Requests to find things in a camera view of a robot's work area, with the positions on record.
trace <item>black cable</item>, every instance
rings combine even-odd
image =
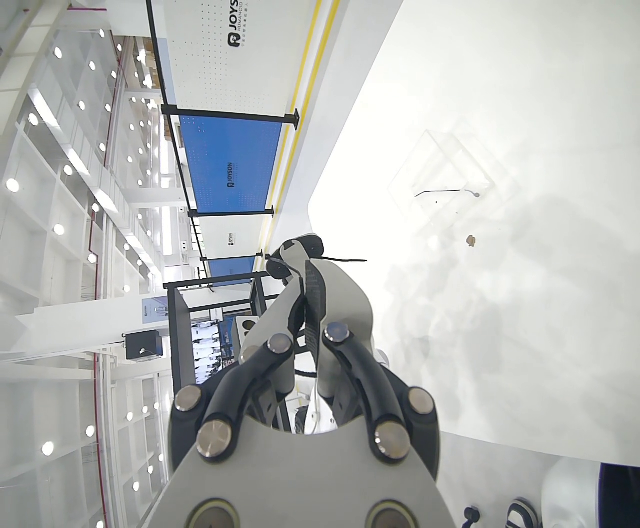
[[[423,195],[424,193],[460,193],[462,191],[466,191],[467,193],[473,194],[476,198],[480,198],[480,193],[475,193],[471,189],[443,189],[443,190],[434,190],[434,191],[422,191],[421,193],[416,194],[414,198],[417,198],[418,196]]]
[[[303,378],[317,378],[317,372],[303,372],[296,370],[296,376],[302,376]]]

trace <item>black pole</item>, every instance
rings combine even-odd
[[[271,206],[269,209],[265,209],[264,211],[198,212],[197,209],[191,209],[189,211],[189,216],[191,218],[206,218],[208,216],[252,216],[257,214],[270,214],[273,216],[275,215],[275,210],[273,206]]]
[[[151,31],[151,43],[154,48],[154,55],[156,56],[156,67],[158,71],[158,80],[160,81],[160,92],[162,93],[162,98],[164,103],[168,103],[169,100],[166,94],[166,84],[164,83],[164,74],[162,71],[162,61],[160,60],[160,48],[158,47],[158,35],[156,33],[156,22],[154,20],[154,7],[152,4],[152,0],[147,0],[147,15],[149,17],[149,30]],[[169,132],[171,134],[171,143],[173,143],[173,153],[175,154],[175,160],[178,165],[178,172],[180,174],[180,181],[182,182],[182,190],[184,191],[184,198],[187,202],[187,209],[191,210],[191,200],[189,199],[189,195],[187,194],[187,184],[184,179],[184,172],[182,171],[182,163],[180,163],[180,153],[178,152],[178,143],[175,140],[175,132],[173,131],[173,123],[171,118],[169,118]],[[196,233],[196,223],[191,219],[191,225],[193,226],[193,232],[196,235],[196,242],[198,243],[198,251],[200,252],[200,256],[203,257],[204,253],[202,252],[202,245],[200,244],[200,239],[198,238],[198,234]],[[205,268],[205,275],[208,275],[209,272]]]
[[[283,123],[293,125],[298,130],[300,123],[300,114],[298,109],[293,114],[285,114],[283,117],[277,115],[260,115],[260,114],[240,114],[236,112],[217,112],[213,110],[195,110],[190,108],[178,108],[175,104],[163,104],[161,112],[166,116],[183,115],[190,117],[218,117],[222,119],[242,119],[245,121],[263,121],[268,123]]]
[[[266,277],[269,274],[266,271],[254,271],[252,273],[239,273],[238,275],[223,275],[211,278],[193,278],[189,280],[179,280],[176,282],[165,282],[163,288],[186,288],[189,286],[206,286],[207,284],[219,284],[220,282],[230,282],[232,280],[247,280],[256,277]]]

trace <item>metal bolt head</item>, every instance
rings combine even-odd
[[[192,514],[188,528],[238,528],[240,519],[227,501],[221,499],[208,500]]]
[[[411,438],[402,424],[384,422],[376,427],[376,445],[387,458],[401,460],[409,454]]]
[[[187,385],[182,387],[173,402],[178,411],[186,413],[193,409],[202,397],[202,391],[197,385]]]
[[[422,387],[412,387],[409,389],[409,405],[418,414],[431,414],[435,409],[435,403],[431,394]]]
[[[349,327],[344,323],[329,323],[324,329],[324,336],[332,343],[343,343],[350,335]]]
[[[205,422],[198,431],[196,448],[204,458],[223,454],[231,444],[231,426],[222,420]]]
[[[274,354],[284,354],[291,349],[291,338],[285,333],[277,333],[267,341],[267,348]]]

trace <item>joyson logo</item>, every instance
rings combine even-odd
[[[233,31],[228,34],[227,43],[231,47],[240,47],[242,44],[241,33],[244,33],[243,26],[246,25],[247,3],[243,4],[239,0],[229,0],[229,27]]]
[[[233,189],[236,186],[236,176],[234,174],[235,169],[235,163],[227,163],[227,187],[229,189]]]

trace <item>black metal bar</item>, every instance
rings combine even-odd
[[[208,216],[251,216],[256,214],[270,214],[271,216],[274,216],[275,210],[273,206],[271,206],[269,209],[265,209],[264,211],[198,212],[197,209],[191,209],[189,211],[189,216],[191,218],[206,218]]]
[[[255,255],[245,255],[244,257],[221,257],[219,259],[209,259],[207,257],[200,258],[200,262],[209,262],[210,260],[229,260],[229,259],[250,259],[252,257],[261,257],[264,253],[261,251],[256,253]]]
[[[204,306],[192,306],[189,307],[189,311],[193,312],[205,312],[207,310],[217,310],[218,308],[229,308],[231,306],[239,306],[239,305],[250,305],[250,299],[241,299],[239,301],[226,301],[224,303],[216,303],[213,305],[204,305]]]
[[[217,112],[213,110],[195,110],[191,108],[178,108],[175,104],[163,104],[161,106],[163,115],[183,115],[189,117],[218,117],[222,119],[242,119],[245,121],[263,121],[269,123],[283,123],[293,125],[298,130],[300,123],[300,114],[298,109],[293,114],[285,114],[283,117],[277,115],[260,115],[260,114],[240,114],[236,112]]]
[[[149,30],[151,31],[151,44],[153,45],[154,55],[156,56],[156,67],[158,71],[158,80],[160,81],[160,92],[162,93],[163,101],[165,103],[168,103],[169,100],[166,94],[166,84],[164,83],[162,61],[160,60],[160,48],[158,46],[158,36],[156,33],[156,22],[154,20],[154,7],[152,4],[152,0],[147,0],[147,15],[149,17]],[[180,181],[182,182],[184,198],[187,202],[187,209],[191,210],[191,200],[189,199],[189,195],[187,193],[187,184],[186,180],[184,179],[184,172],[182,171],[182,163],[180,163],[180,153],[178,152],[178,143],[175,140],[175,131],[173,130],[173,123],[171,121],[171,118],[169,118],[169,132],[171,134],[171,143],[173,144],[173,153],[175,154],[176,165],[178,166],[178,172],[180,174]],[[191,219],[191,225],[193,226],[193,232],[196,232],[196,223],[193,218]],[[198,243],[198,251],[200,252],[200,256],[203,257],[204,253],[202,252],[202,245],[200,244],[200,239],[197,235],[196,242]],[[209,274],[207,268],[205,268],[204,273],[205,275]]]
[[[247,280],[256,277],[266,277],[269,274],[266,271],[253,271],[251,273],[239,273],[237,275],[222,275],[210,278],[194,278],[189,280],[179,280],[176,282],[165,282],[163,288],[186,288],[188,286],[205,286],[207,284],[219,284],[220,282],[230,282],[232,280]]]
[[[262,317],[267,311],[267,301],[264,298],[264,288],[262,287],[262,279],[256,278],[251,286],[251,313],[255,316]]]

